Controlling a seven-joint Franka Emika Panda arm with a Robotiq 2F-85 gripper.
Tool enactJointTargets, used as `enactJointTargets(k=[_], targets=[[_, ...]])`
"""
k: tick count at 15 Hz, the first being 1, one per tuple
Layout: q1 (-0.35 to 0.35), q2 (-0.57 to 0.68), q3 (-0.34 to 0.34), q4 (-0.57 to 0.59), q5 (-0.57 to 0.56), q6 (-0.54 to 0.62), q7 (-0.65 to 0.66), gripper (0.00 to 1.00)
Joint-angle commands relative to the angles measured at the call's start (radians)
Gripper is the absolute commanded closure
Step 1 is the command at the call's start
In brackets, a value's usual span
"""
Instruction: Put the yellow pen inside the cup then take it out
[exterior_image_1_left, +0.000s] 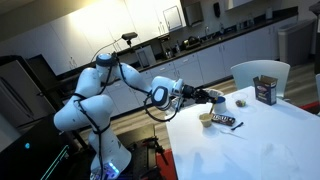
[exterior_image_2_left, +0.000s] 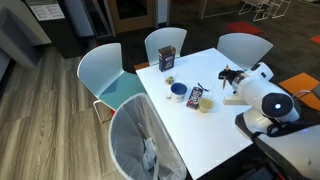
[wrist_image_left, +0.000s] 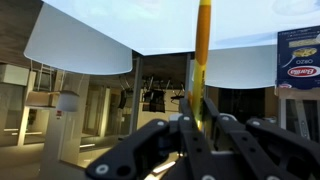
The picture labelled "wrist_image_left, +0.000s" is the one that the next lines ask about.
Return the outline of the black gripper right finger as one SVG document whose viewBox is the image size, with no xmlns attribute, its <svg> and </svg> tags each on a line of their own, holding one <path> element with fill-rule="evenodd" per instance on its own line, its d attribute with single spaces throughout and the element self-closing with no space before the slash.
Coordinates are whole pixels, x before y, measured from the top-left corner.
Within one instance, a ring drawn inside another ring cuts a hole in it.
<svg viewBox="0 0 320 180">
<path fill-rule="evenodd" d="M 210 99 L 203 103 L 212 151 L 207 177 L 214 180 L 266 180 L 265 155 L 255 138 L 233 115 L 220 113 Z"/>
</svg>

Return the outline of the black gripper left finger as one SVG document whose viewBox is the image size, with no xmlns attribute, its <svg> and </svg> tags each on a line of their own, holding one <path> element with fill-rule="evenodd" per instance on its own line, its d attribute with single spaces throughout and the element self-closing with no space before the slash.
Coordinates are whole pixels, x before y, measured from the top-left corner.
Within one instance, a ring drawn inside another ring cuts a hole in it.
<svg viewBox="0 0 320 180">
<path fill-rule="evenodd" d="M 181 135 L 181 151 L 190 180 L 214 180 L 214 174 L 206 163 L 210 163 L 210 150 L 199 131 L 187 99 L 180 100 L 182 116 L 178 120 Z"/>
</svg>

